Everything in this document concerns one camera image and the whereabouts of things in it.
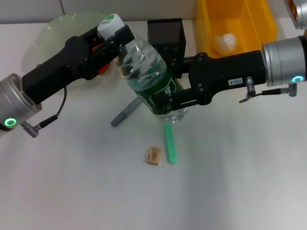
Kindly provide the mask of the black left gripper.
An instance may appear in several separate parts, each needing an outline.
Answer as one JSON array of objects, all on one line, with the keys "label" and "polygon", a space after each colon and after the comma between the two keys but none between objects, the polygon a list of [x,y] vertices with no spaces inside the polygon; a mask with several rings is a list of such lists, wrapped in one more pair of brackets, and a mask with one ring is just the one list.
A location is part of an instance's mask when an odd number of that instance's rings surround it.
[{"label": "black left gripper", "polygon": [[[97,27],[81,36],[71,37],[60,52],[22,77],[23,91],[39,104],[78,79],[89,81],[95,78],[118,52],[115,37],[104,42]],[[90,43],[103,44],[93,50]]]}]

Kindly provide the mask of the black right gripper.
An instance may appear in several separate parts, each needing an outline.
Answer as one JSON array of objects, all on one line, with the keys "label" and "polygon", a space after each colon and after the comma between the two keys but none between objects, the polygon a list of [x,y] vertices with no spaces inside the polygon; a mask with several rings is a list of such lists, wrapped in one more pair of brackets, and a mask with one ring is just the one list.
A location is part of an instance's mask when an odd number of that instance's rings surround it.
[{"label": "black right gripper", "polygon": [[199,53],[191,66],[190,57],[175,58],[170,69],[177,79],[189,73],[191,85],[191,88],[167,95],[167,105],[172,111],[197,104],[208,105],[213,96],[221,91],[245,87],[248,77],[253,79],[255,85],[266,82],[264,61],[259,50],[222,58]]}]

